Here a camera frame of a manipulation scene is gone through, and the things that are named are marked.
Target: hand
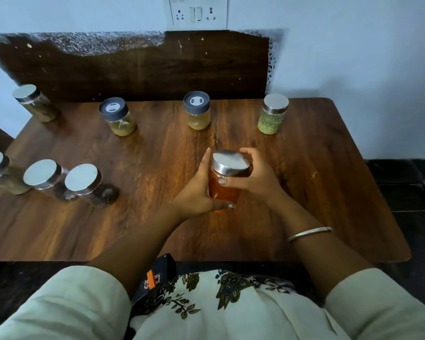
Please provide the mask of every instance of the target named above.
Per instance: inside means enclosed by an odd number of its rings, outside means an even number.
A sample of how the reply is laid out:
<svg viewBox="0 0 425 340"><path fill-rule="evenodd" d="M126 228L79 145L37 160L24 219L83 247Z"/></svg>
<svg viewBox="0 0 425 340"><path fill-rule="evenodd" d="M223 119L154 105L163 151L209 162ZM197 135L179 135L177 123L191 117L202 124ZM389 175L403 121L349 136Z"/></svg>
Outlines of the hand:
<svg viewBox="0 0 425 340"><path fill-rule="evenodd" d="M211 199L208 195L208 171L211 148L206 150L197 173L176 196L174 204L183 219L216 210L232 209L234 205L225 200Z"/></svg>
<svg viewBox="0 0 425 340"><path fill-rule="evenodd" d="M271 197L286 195L281 188L272 167L255 148L240 148L240 152L250 154L253 171L248 178L222 178L221 185L249 191L258 200L268 203Z"/></svg>

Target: wooden table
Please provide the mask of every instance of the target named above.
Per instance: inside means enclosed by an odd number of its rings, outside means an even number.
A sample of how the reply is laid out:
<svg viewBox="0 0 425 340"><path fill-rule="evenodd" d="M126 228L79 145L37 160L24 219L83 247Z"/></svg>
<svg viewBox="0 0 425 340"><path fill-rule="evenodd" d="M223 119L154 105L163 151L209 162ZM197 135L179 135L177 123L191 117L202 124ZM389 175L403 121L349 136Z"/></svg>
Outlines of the wooden table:
<svg viewBox="0 0 425 340"><path fill-rule="evenodd" d="M130 102L138 130L115 136L98 103L70 104L46 125L31 119L7 153L27 167L54 159L67 168L93 163L121 190L108 209L30 191L0 190L0 261L89 260L171 201L206 150L259 148L284 189L371 262L404 261L409 247L334 103L291 99L282 129L257 129L262 100L211 102L211 126L187 126L183 103ZM161 253L175 260L297 261L278 218L241 194L235 211L183 223Z"/></svg>

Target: black floor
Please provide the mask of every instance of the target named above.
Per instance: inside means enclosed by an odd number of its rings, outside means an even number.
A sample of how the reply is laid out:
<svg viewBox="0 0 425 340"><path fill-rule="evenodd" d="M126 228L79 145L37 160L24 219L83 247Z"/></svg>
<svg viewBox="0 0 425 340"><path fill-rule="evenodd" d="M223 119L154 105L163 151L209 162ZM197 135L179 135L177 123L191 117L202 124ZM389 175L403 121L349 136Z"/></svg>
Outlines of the black floor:
<svg viewBox="0 0 425 340"><path fill-rule="evenodd" d="M425 160L370 160L376 183L412 251L406 263L380 265L425 303ZM59 270L82 263L0 263L0 324ZM177 263L178 274L222 268L292 280L298 291L319 302L305 269L284 263Z"/></svg>

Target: white sleeve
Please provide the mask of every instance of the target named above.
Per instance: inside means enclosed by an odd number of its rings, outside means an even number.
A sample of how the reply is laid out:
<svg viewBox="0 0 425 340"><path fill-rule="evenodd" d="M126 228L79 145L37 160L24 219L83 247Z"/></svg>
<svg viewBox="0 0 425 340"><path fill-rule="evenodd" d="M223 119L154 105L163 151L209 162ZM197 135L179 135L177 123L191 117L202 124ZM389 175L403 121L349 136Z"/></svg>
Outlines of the white sleeve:
<svg viewBox="0 0 425 340"><path fill-rule="evenodd" d="M425 339L425 305L376 268L340 282L324 308L352 339Z"/></svg>
<svg viewBox="0 0 425 340"><path fill-rule="evenodd" d="M71 266L50 278L0 326L0 339L122 339L131 303L110 274Z"/></svg>

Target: forearm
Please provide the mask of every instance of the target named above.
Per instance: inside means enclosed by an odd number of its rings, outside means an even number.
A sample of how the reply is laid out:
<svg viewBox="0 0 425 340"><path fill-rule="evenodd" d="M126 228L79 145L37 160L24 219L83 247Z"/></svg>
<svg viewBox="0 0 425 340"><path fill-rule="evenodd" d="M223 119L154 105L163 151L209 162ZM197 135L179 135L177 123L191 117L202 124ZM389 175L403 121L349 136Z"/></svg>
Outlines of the forearm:
<svg viewBox="0 0 425 340"><path fill-rule="evenodd" d="M174 204L165 205L87 265L113 275L132 298L170 234L183 221Z"/></svg>
<svg viewBox="0 0 425 340"><path fill-rule="evenodd" d="M288 237L323 227L288 195L281 194L273 200L268 206L281 218ZM373 267L333 233L307 235L292 244L323 297L346 277Z"/></svg>

